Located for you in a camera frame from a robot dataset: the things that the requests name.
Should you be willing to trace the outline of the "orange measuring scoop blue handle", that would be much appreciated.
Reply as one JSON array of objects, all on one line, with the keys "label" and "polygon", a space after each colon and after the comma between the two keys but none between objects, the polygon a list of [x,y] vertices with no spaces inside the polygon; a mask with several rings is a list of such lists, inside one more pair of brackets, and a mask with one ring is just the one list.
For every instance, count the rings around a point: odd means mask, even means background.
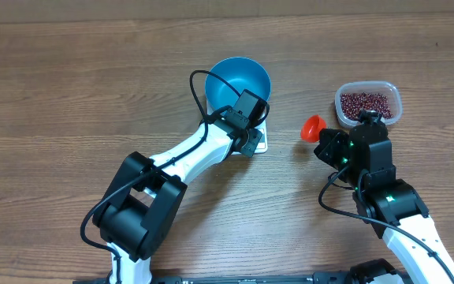
[{"label": "orange measuring scoop blue handle", "polygon": [[306,142],[315,143],[319,141],[319,133],[326,127],[327,124],[323,118],[317,114],[313,115],[303,124],[300,131],[300,137]]}]

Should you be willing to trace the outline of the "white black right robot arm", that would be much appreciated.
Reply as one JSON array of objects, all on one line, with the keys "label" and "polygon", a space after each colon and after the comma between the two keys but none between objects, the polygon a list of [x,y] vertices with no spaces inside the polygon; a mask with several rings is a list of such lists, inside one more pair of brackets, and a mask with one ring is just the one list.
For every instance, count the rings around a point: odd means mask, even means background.
[{"label": "white black right robot arm", "polygon": [[386,260],[351,268],[350,283],[454,283],[454,261],[437,232],[428,207],[416,189],[397,178],[392,142],[382,115],[361,111],[350,131],[330,129],[318,115],[308,119],[301,137],[316,143],[314,154],[336,169],[327,184],[341,180],[352,191],[357,211],[343,211],[318,202],[324,209],[372,225],[378,238],[402,264],[400,273]]}]

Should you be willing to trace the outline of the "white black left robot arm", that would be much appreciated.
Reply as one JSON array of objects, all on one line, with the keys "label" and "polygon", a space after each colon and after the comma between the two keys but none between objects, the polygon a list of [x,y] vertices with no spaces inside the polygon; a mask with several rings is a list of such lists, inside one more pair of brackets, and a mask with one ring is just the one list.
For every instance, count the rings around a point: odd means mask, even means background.
[{"label": "white black left robot arm", "polygon": [[82,240],[110,252],[108,283],[149,283],[150,259],[164,241],[188,185],[203,171],[233,152],[255,154],[262,121],[208,116],[189,138],[161,154],[145,157],[134,151],[120,165],[103,198],[84,220],[99,228],[102,244]]}]

